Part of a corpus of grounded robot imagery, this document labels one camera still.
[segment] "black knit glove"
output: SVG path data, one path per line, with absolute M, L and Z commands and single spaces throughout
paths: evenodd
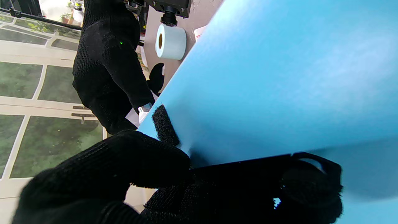
M 298 153 L 280 179 L 276 223 L 334 223 L 343 212 L 341 167 L 325 158 Z
M 148 83 L 149 89 L 152 90 L 157 96 L 160 95 L 159 91 L 162 89 L 164 84 L 164 64 L 156 64 L 150 72 Z
M 137 129 L 125 117 L 154 104 L 163 86 L 162 64 L 147 83 L 135 52 L 140 25 L 123 1 L 87 0 L 73 67 L 73 87 L 110 134 Z
M 189 157 L 137 131 L 123 131 L 34 177 L 23 189 L 15 224 L 149 223 L 123 203 L 130 185 L 177 185 Z

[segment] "white tape roll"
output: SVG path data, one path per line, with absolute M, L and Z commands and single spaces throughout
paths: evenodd
M 187 45 L 185 30 L 161 24 L 156 36 L 155 49 L 158 57 L 180 60 Z

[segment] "blue panel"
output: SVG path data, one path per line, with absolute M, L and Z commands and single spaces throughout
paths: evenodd
M 225 0 L 154 107 L 193 167 L 311 151 L 343 168 L 339 224 L 395 223 L 397 9 Z M 139 130 L 156 136 L 151 119 Z

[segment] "gloved hand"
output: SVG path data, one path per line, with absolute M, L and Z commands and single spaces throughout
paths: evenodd
M 148 223 L 123 203 L 130 185 L 178 185 L 189 157 L 137 131 L 122 131 L 34 177 L 23 189 L 15 224 Z
M 125 117 L 154 104 L 163 86 L 163 64 L 147 82 L 135 49 L 140 26 L 123 1 L 85 1 L 84 24 L 73 67 L 73 87 L 108 133 L 137 129 Z

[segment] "metal rod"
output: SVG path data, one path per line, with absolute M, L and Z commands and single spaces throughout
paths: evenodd
M 54 20 L 49 20 L 45 17 L 29 15 L 29 14 L 26 14 L 26 13 L 23 13 L 23 12 L 14 10 L 14 9 L 8 10 L 8 9 L 0 8 L 0 11 L 9 13 L 11 16 L 16 17 L 16 18 L 25 17 L 25 18 L 29 18 L 29 19 L 33 19 L 33 20 L 47 22 L 47 23 L 54 24 L 54 25 L 63 26 L 63 27 L 70 28 L 70 29 L 82 30 L 82 28 L 80 26 L 75 26 L 75 25 L 65 24 L 62 22 L 54 21 Z

